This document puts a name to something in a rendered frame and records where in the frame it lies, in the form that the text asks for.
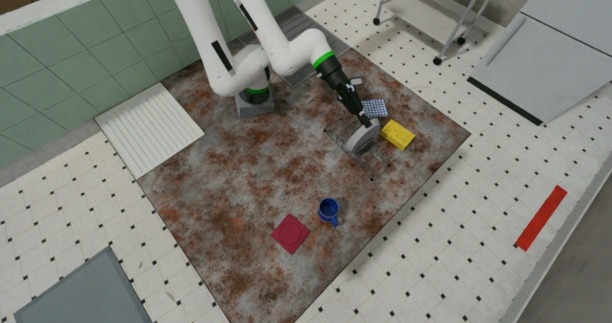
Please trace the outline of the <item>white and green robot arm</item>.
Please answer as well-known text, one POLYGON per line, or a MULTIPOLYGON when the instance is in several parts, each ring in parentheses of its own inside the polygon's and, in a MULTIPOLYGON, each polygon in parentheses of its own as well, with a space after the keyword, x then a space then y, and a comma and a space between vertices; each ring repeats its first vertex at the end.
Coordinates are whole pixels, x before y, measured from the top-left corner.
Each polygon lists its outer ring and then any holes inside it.
POLYGON ((209 0, 175 0, 203 61, 211 88, 223 97, 239 93, 249 104, 262 104, 270 90, 271 68, 284 77, 311 63, 326 80, 342 68, 325 35, 308 29, 289 42, 265 0, 232 0, 261 45, 251 44, 232 57, 209 0))

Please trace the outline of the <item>blue ceramic mug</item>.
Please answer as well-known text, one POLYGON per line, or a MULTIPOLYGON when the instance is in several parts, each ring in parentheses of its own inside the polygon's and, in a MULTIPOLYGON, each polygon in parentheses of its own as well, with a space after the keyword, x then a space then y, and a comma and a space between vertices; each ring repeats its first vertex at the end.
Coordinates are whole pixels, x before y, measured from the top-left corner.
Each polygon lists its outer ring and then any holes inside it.
POLYGON ((336 216, 339 212, 338 202, 333 198, 324 198, 318 206, 318 216, 324 222, 331 222, 334 227, 338 226, 336 216))

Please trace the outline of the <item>white ribbed draining mat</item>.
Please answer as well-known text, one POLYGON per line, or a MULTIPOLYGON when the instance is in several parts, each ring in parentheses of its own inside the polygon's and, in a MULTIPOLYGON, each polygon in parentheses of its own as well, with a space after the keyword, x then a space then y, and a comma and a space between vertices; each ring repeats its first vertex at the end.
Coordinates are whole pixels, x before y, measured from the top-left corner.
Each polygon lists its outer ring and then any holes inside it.
POLYGON ((94 119, 136 180, 205 135, 161 82, 94 119))

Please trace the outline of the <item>yellow sponge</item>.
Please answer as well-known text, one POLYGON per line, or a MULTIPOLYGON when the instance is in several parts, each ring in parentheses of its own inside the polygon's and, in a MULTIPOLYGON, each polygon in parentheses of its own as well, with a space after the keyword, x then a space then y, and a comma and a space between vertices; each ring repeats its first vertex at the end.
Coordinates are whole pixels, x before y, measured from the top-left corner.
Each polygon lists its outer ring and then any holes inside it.
POLYGON ((392 119, 381 130, 380 135, 393 143, 395 146, 404 150, 412 141, 415 135, 407 129, 393 121, 392 119))

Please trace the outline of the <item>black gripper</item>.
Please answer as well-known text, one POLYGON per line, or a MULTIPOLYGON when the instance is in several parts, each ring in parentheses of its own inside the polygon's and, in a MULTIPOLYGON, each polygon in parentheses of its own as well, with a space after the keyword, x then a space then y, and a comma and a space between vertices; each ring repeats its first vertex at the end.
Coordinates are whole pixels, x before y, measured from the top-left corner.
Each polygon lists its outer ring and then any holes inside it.
POLYGON ((342 69, 338 69, 326 78, 326 82, 332 90, 336 90, 340 101, 352 115, 356 115, 362 125, 366 128, 372 125, 363 111, 363 104, 356 91, 355 85, 350 86, 346 81, 348 78, 342 69))

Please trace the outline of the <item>red square coaster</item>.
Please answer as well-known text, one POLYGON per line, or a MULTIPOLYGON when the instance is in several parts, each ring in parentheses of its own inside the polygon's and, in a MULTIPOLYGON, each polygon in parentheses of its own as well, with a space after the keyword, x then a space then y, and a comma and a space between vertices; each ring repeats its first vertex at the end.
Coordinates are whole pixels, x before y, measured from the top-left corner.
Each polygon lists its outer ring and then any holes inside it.
POLYGON ((292 255, 309 233, 310 230, 288 214, 270 236, 292 255))

